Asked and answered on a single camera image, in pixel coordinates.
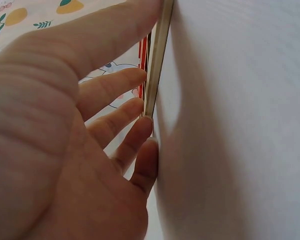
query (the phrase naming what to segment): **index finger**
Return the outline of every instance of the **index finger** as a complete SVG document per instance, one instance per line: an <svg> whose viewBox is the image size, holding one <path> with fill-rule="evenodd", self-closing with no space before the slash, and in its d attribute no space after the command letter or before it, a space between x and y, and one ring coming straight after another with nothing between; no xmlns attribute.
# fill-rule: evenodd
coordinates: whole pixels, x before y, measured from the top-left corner
<svg viewBox="0 0 300 240"><path fill-rule="evenodd" d="M67 23L28 33L17 40L14 47L62 60L80 80L146 36L156 23L161 2L127 0Z"/></svg>

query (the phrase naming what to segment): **white surface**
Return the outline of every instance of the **white surface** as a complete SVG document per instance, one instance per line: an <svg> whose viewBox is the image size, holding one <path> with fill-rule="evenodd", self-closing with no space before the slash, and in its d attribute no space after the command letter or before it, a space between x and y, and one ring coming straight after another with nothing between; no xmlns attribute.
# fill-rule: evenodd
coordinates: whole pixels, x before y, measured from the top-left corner
<svg viewBox="0 0 300 240"><path fill-rule="evenodd" d="M176 0L154 117L167 240L300 240L300 0Z"/></svg>
<svg viewBox="0 0 300 240"><path fill-rule="evenodd" d="M6 18L8 18L8 16L17 9L26 8L27 10L27 16L23 21L12 26L4 26L0 31L0 50L4 49L16 37L30 31L35 31L37 27L33 24L52 21L51 27L53 27L111 5L124 2L124 0L79 0L84 4L83 9L68 14L57 14L57 7L61 1L62 0L15 0L11 7L0 11L0 17L6 14ZM4 6L6 4L5 2L11 2L11 0L0 0L0 6Z"/></svg>

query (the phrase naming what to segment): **yellow circle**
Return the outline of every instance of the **yellow circle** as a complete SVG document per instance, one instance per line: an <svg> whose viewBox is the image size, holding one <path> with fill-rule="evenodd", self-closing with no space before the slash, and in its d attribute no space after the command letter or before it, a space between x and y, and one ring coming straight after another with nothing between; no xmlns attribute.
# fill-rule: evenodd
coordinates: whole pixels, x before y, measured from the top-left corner
<svg viewBox="0 0 300 240"><path fill-rule="evenodd" d="M5 20L6 26L12 26L22 22L28 16L28 11L25 8L18 8L13 10Z"/></svg>
<svg viewBox="0 0 300 240"><path fill-rule="evenodd" d="M57 14L71 14L84 8L84 5L78 0L72 0L67 5L59 6L56 10Z"/></svg>

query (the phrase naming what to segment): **wooden strip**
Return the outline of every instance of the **wooden strip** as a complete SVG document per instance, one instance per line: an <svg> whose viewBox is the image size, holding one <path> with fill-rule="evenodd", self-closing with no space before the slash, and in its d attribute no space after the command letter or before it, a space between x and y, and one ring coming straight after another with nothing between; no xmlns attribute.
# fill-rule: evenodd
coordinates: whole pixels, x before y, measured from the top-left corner
<svg viewBox="0 0 300 240"><path fill-rule="evenodd" d="M158 85L166 50L174 0L165 0L162 15L152 31L154 40L151 41L148 62L147 84L144 96L144 114L152 117L156 103Z"/></svg>

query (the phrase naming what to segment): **skin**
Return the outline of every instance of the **skin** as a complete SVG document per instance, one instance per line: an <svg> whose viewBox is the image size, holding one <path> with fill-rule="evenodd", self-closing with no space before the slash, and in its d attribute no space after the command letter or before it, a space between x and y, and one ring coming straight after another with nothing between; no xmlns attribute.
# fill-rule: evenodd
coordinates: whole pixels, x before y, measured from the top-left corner
<svg viewBox="0 0 300 240"><path fill-rule="evenodd" d="M0 53L0 240L144 238L158 171L152 120L140 118L112 156L104 152L143 101L85 121L146 73L132 68L78 81L149 33L160 9L160 0L128 0L27 33Z"/></svg>

